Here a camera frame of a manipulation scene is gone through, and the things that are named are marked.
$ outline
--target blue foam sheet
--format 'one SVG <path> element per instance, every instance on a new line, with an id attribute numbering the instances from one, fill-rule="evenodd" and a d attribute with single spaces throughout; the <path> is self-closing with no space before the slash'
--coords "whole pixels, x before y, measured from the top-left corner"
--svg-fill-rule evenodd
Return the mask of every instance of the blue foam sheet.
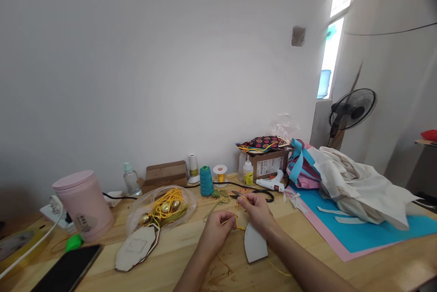
<path id="1" fill-rule="evenodd" d="M 337 222 L 334 216 L 345 216 L 329 214 L 317 209 L 319 206 L 327 210 L 338 210 L 333 200 L 323 199 L 318 190 L 300 189 L 292 185 L 290 184 L 297 193 L 300 193 L 302 200 L 351 253 L 437 233 L 437 221 L 426 216 L 407 216 L 409 231 L 400 231 L 386 221 L 379 225 L 342 224 Z"/>

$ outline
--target tape roll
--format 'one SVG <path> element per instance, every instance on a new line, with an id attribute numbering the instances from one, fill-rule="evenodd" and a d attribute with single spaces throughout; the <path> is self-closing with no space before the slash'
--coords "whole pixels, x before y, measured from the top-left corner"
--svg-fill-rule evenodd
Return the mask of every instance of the tape roll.
<path id="1" fill-rule="evenodd" d="M 33 247 L 45 232 L 39 229 L 28 229 L 8 236 L 0 241 L 0 273 Z M 9 278 L 30 264 L 47 246 L 49 239 L 46 238 L 26 258 L 18 263 L 4 278 Z"/>

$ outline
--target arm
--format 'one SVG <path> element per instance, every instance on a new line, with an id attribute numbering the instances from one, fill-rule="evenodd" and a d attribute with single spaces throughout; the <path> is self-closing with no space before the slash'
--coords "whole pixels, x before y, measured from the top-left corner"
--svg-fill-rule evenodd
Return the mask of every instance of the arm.
<path id="1" fill-rule="evenodd" d="M 356 289 L 336 272 L 317 260 L 312 254 L 289 237 L 276 223 L 265 198 L 259 194 L 244 195 L 238 202 L 247 210 L 251 222 L 267 240 L 287 269 L 307 292 L 338 292 Z"/>
<path id="2" fill-rule="evenodd" d="M 209 215 L 196 250 L 173 292 L 195 292 L 200 290 L 209 264 L 222 248 L 232 228 L 235 228 L 235 217 L 232 212 L 216 211 Z"/>

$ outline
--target black phone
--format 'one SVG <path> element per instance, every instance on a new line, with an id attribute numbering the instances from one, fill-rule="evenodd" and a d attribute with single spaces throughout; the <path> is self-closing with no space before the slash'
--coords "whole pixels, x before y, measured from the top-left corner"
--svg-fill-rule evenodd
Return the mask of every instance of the black phone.
<path id="1" fill-rule="evenodd" d="M 64 254 L 31 292 L 72 292 L 102 251 L 102 245 L 83 247 Z"/>

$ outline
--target hand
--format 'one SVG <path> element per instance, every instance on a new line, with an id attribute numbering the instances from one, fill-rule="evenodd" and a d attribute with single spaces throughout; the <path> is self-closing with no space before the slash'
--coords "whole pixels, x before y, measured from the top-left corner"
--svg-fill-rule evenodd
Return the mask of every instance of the hand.
<path id="1" fill-rule="evenodd" d="M 235 217 L 229 211 L 211 212 L 200 236 L 197 249 L 208 256 L 214 256 L 220 251 L 224 240 L 232 228 L 237 228 Z"/>
<path id="2" fill-rule="evenodd" d="M 250 215 L 251 223 L 256 230 L 267 240 L 267 235 L 274 227 L 277 226 L 276 221 L 270 212 L 269 206 L 265 198 L 256 193 L 247 193 L 243 195 L 244 198 L 239 197 L 238 203 L 247 210 Z"/>

